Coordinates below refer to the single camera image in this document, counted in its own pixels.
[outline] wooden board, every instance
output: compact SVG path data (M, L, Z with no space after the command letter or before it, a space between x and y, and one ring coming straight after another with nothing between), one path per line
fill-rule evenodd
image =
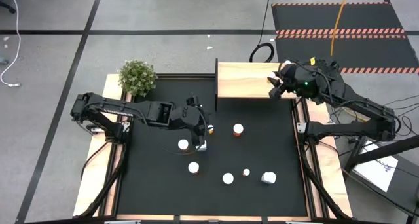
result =
M120 99L122 94L122 89L118 85L118 75L108 75L106 80L105 90L103 91L103 96L108 98ZM302 107L299 104L299 115L301 118ZM308 110L310 114L311 121L319 121L326 123L329 121L329 113L325 104L315 105L315 103L308 101ZM115 121L115 115L107 115L111 120ZM98 147L100 147L104 142L104 135L98 134L92 138L92 143L90 144L89 154L90 156ZM327 137L322 140L322 142L327 143L335 147L335 141L332 137ZM105 174L107 170L107 165L109 163L111 146L108 145L100 154L97 155L95 159L87 166L84 177L82 179L79 196L77 198L74 214L78 215L82 213L88 205L94 200L97 193L103 187ZM342 211L352 216L350 209L350 204L348 200L348 195L346 193L346 186L342 177L342 172L340 171L339 157L336 151L319 144L316 147L319 165L321 170L321 176L323 179L323 185L326 190L329 192L333 200L340 206ZM120 153L116 153L115 162L118 160ZM321 216L321 206L319 204L319 195L316 188L312 185L314 204L316 207L317 216ZM115 195L114 187L108 194L107 205L105 207L105 214L109 215L111 213L112 201ZM118 215L118 219L142 219L142 220L173 220L173 215ZM193 219L193 220L203 220L203 219L218 219L218 220L234 220L234 221L245 221L249 219L259 219L260 217L223 217L223 216L181 216L182 220ZM307 217L268 217L269 221L308 221Z
M103 97L119 100L122 95L122 89L118 85L119 75L108 74L106 78L105 88L103 89ZM116 115L104 113L104 115L115 122ZM105 143L105 134L99 133L92 136L87 158L96 152ZM79 194L77 196L76 205L73 215L82 214L92 201L97 197L105 183L107 165L111 154L111 144L108 143L103 150L98 153L84 169L84 175L81 180Z
M307 100L307 107L311 121L317 121L323 124L329 122L330 115L325 103L316 105L316 103ZM332 136L327 136L320 140L320 142L336 148L335 139ZM339 155L335 150L328 148L321 143L317 145L316 151L319 158L323 186L340 209L346 215L352 217L348 193L346 192L345 181L343 180L342 171L340 169ZM330 217L334 217L331 210L329 210L329 215Z
M277 71L279 63L218 63L219 98L269 98L272 84L267 77ZM283 99L296 98L285 93Z

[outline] orange cable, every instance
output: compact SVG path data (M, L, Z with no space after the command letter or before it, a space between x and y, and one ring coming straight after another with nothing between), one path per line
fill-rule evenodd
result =
M345 5L345 3L346 3L346 0L343 0L342 4L340 5L338 18L336 19L336 22L335 22L335 29L333 30L333 36L332 36L332 45L330 46L330 56L333 56L333 45L335 43L336 29L338 28L338 24L339 24L339 20L340 20L340 14L342 14L343 6Z

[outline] white cable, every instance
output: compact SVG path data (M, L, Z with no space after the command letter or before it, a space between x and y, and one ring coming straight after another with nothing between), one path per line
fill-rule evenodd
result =
M20 83L10 84L10 83L6 83L3 80L3 75L6 73L7 70L9 70L13 66L15 61L18 59L19 51L20 51L20 43L22 42L22 38L20 37L20 34L19 34L19 7L16 0L13 0L13 1L14 1L14 6L16 7L16 33L18 34L18 37L19 37L18 50L16 51L16 56L14 57L13 62L11 62L10 65L5 70L3 70L3 72L0 75L1 82L7 85L8 87L20 86Z

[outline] black mat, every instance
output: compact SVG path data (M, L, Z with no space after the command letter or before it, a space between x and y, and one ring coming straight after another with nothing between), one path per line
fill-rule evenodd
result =
M185 104L189 92L200 97L201 104L213 111L214 79L159 79L150 100ZM219 100L212 113L215 133L208 135L208 150L190 156L171 155L180 139L190 141L186 130L147 129L134 123L118 202L118 214L154 215L256 215L307 216L302 174L291 122L289 101ZM244 125L244 133L232 135L235 123ZM190 174L192 161L200 165L199 174ZM251 170L242 177L242 170ZM261 183L263 172L275 172L273 185ZM225 185L224 173L234 175L234 183Z
M330 58L331 39L276 39L278 61ZM333 59L348 68L418 67L408 39L335 39Z
M275 29L333 29L340 5L272 6ZM339 28L402 28L390 4L347 4Z

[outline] black table surface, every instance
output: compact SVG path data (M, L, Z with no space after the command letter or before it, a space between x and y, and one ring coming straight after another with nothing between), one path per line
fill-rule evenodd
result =
M208 150L171 155L160 146L179 152L180 139L191 144L188 130L148 131L134 122L117 214L306 217L290 102L220 99L214 112L215 79L159 79L147 99L181 107L191 92L211 113ZM232 134L236 123L244 126L239 138ZM198 174L188 171L190 162L200 165ZM244 168L250 176L242 176ZM227 172L231 185L222 180ZM261 182L264 172L276 173L275 184Z

